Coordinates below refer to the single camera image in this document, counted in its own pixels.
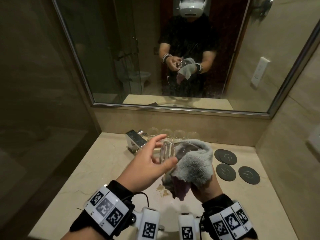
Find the hand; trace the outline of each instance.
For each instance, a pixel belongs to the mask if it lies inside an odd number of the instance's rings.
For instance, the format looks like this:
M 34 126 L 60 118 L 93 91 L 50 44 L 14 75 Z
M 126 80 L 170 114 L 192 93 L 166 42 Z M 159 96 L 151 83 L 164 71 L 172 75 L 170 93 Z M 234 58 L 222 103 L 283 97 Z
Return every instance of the hand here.
M 201 203 L 207 202 L 221 194 L 223 194 L 222 189 L 217 180 L 216 173 L 211 176 L 211 178 L 204 184 L 200 189 L 195 185 L 191 185 L 191 191 L 198 201 Z
M 161 147 L 160 141 L 166 136 L 166 134 L 155 136 L 144 145 L 116 181 L 133 193 L 141 192 L 176 166 L 178 163 L 176 157 L 171 157 L 160 164 L 159 159 L 153 156 L 153 149 Z
M 179 58 L 178 56 L 169 56 L 165 62 L 170 70 L 177 72 L 179 70 L 177 65 L 180 64 L 181 61 L 182 61 L 182 59 Z

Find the mirror frame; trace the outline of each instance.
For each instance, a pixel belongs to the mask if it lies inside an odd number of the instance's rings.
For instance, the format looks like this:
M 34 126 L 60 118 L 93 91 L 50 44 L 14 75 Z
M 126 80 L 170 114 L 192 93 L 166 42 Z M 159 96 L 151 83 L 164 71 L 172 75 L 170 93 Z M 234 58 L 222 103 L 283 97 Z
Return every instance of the mirror frame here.
M 70 56 L 73 56 L 79 72 L 81 74 L 83 85 L 85 86 L 86 96 L 89 99 L 91 106 L 94 108 L 106 108 L 106 109 L 127 109 L 127 110 L 140 110 L 151 112 L 169 112 L 169 113 L 183 113 L 183 114 L 196 114 L 196 115 L 211 115 L 211 116 L 228 116 L 228 117 L 242 117 L 242 118 L 259 118 L 259 119 L 272 119 L 281 104 L 288 95 L 290 89 L 295 84 L 296 80 L 300 76 L 302 70 L 308 63 L 310 57 L 313 55 L 318 45 L 320 44 L 320 20 L 314 27 L 304 47 L 295 60 L 292 68 L 287 74 L 281 87 L 279 88 L 276 96 L 274 97 L 267 112 L 248 112 L 248 111 L 234 111 L 234 110 L 219 110 L 219 109 L 197 109 L 197 108 L 177 108 L 177 107 L 155 107 L 148 105 L 138 104 L 112 104 L 112 103 L 98 103 L 94 101 L 94 97 L 90 91 L 88 81 L 86 79 L 85 72 L 82 69 L 80 60 L 72 43 L 72 39 L 69 35 L 68 28 L 63 20 L 62 14 L 58 7 L 57 1 L 52 0 L 55 11 L 58 15 L 60 23 L 62 25 L 63 32 L 67 38 L 69 46 L 71 48 Z

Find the marble countertop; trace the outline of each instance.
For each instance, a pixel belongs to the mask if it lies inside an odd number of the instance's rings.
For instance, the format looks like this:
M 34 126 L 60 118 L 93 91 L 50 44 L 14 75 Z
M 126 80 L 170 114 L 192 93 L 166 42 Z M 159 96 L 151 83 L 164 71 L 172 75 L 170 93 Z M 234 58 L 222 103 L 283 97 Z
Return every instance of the marble countertop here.
M 137 95 L 129 94 L 122 102 L 123 104 L 148 105 L 158 103 L 160 106 L 175 104 L 177 107 L 194 109 L 224 109 L 233 110 L 227 99 L 201 98 L 201 97 L 173 97 L 156 95 Z
M 118 177 L 134 156 L 126 149 L 125 136 L 121 134 L 101 133 L 88 153 L 71 174 L 29 236 L 36 239 L 61 239 L 69 230 L 72 222 L 83 209 L 84 202 L 102 185 Z M 238 172 L 241 166 L 254 168 L 261 177 L 257 185 L 244 182 L 239 175 L 232 182 L 218 177 L 222 190 L 232 199 L 241 202 L 247 211 L 260 240 L 297 239 L 281 202 L 274 191 L 253 147 L 211 143 L 213 150 L 230 150 L 238 157 L 232 167 Z M 215 158 L 213 165 L 220 162 Z M 191 212 L 195 216 L 202 214 L 202 207 L 191 192 L 184 201 L 173 199 L 170 192 L 156 181 L 147 193 L 150 207 L 160 211 L 160 224 L 165 232 L 158 232 L 158 239 L 179 239 L 178 215 Z M 133 198 L 136 210 L 146 205 L 143 195 Z M 136 229 L 129 227 L 115 239 L 135 239 Z M 210 239 L 202 233 L 203 239 Z

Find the white vr headset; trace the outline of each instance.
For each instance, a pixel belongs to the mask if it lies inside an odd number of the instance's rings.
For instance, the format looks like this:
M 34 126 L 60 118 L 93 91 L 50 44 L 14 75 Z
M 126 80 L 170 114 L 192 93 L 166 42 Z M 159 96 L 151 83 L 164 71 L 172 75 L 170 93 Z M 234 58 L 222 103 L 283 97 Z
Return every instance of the white vr headset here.
M 198 18 L 203 14 L 207 0 L 182 0 L 179 3 L 179 13 L 184 18 Z

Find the mirror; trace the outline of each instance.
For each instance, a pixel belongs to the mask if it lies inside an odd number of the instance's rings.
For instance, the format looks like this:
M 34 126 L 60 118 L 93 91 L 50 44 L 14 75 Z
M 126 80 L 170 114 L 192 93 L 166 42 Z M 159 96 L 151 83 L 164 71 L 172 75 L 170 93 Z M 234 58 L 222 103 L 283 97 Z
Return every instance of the mirror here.
M 319 2 L 56 0 L 97 103 L 267 112 Z

